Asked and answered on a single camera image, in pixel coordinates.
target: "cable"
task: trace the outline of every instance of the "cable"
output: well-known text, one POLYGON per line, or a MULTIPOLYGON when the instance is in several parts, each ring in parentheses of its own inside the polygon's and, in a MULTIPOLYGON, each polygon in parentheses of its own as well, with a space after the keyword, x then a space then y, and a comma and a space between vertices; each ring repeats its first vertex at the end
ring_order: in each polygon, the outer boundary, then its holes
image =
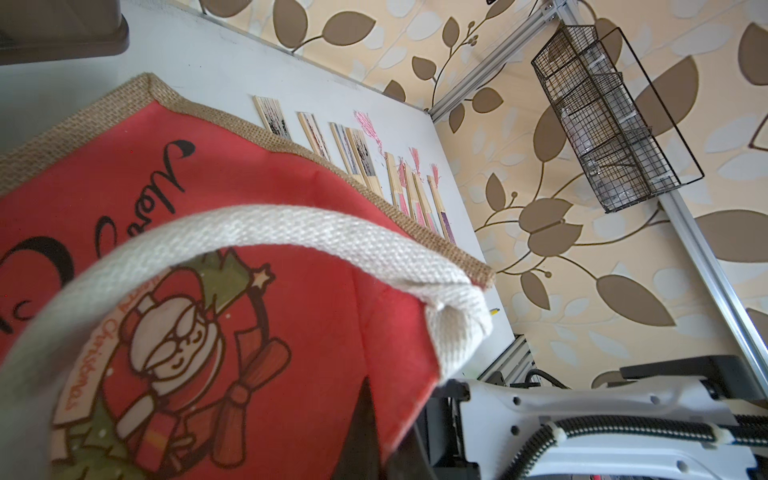
POLYGON ((533 8, 531 8, 531 13, 529 13, 529 14, 528 14, 528 16, 529 16, 529 17, 530 17, 531 15, 533 15, 533 11, 536 9, 536 4, 537 4, 537 3, 538 3, 538 0, 536 0, 536 2, 533 2, 533 8))
POLYGON ((546 373, 544 370, 539 370, 539 369, 530 369, 530 370, 528 370, 528 373, 525 374, 525 381, 524 381, 524 383, 529 383, 531 381, 531 377, 533 377, 534 375, 540 376, 541 378, 547 380, 552 385, 554 385, 554 386, 556 386, 558 388, 565 389, 565 390, 570 390, 567 386, 565 386, 565 384, 563 382, 561 382, 560 380, 556 379, 552 375, 546 373))
MULTIPOLYGON (((733 436, 731 445, 768 446, 766 425, 718 425, 733 436)), ((619 433, 645 435, 690 442, 718 442, 711 424, 682 422, 627 415, 586 415, 549 422, 529 438, 499 480, 521 480, 528 476, 541 456, 553 445, 565 439, 584 435, 619 433)))

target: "santa claus print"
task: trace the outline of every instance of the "santa claus print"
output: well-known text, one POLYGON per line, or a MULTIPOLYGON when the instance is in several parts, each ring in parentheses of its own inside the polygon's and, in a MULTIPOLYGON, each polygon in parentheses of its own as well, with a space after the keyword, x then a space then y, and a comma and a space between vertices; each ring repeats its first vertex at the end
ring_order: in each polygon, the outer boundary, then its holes
POLYGON ((274 280, 269 264, 249 268, 228 249, 176 266, 129 298, 122 318, 91 337, 93 355, 81 356, 88 368, 76 366, 62 393, 55 427, 83 409, 94 381, 87 374, 103 372, 89 415, 55 428, 54 477, 171 478, 207 456, 220 468, 241 465, 248 402, 290 363, 288 345, 270 338, 262 300, 274 280))

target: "red jute tote bag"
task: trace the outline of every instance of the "red jute tote bag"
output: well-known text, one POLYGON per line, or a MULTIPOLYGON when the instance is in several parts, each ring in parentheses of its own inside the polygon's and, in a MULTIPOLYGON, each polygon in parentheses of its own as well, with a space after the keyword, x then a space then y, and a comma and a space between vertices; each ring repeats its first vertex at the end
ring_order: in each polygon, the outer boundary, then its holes
POLYGON ((13 478, 341 478, 490 333, 486 265, 152 74, 0 171, 13 478))

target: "wire mesh basket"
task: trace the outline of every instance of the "wire mesh basket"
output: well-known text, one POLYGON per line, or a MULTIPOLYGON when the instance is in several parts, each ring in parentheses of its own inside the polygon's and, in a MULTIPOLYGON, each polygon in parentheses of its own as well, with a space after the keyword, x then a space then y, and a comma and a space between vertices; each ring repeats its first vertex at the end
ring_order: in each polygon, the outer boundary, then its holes
MULTIPOLYGON (((607 35, 614 31, 627 42, 619 28, 607 35)), ((627 46, 650 83, 628 42, 627 46)), ((532 64, 606 212, 691 183, 680 181, 593 25, 562 25, 532 64)), ((669 115, 658 93, 657 98, 669 115)), ((670 120, 699 170, 700 176, 692 181, 700 180, 703 171, 671 116, 670 120)))

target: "leaf patterned wallpaper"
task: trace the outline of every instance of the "leaf patterned wallpaper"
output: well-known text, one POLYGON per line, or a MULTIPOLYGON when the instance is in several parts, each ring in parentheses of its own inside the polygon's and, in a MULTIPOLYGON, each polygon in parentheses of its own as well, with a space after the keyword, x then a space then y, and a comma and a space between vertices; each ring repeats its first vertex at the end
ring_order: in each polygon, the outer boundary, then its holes
MULTIPOLYGON (((169 0, 418 108, 429 108, 528 16, 535 0, 169 0)), ((503 102, 486 89, 475 111, 503 102)))
MULTIPOLYGON (((587 0, 580 10, 602 33, 622 27, 655 79, 707 174, 680 192, 768 335, 768 2, 587 0)), ((738 353, 658 202, 599 207, 530 64, 556 28, 488 83, 503 99, 495 110, 470 115, 467 99, 436 125, 513 330, 574 387, 611 381, 620 366, 738 353)), ((634 59, 616 38, 605 43, 670 161, 693 178, 634 59)))

